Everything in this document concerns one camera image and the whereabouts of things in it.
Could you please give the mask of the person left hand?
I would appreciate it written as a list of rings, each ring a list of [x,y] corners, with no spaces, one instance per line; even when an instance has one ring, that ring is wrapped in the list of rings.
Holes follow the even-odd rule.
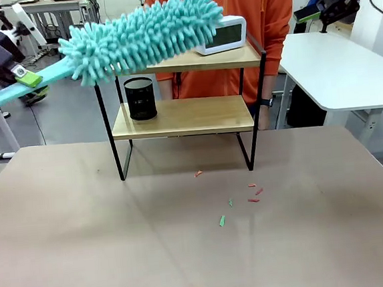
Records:
[[[259,122],[258,129],[259,130],[269,130],[270,129],[270,109],[268,106],[260,106],[259,112]]]

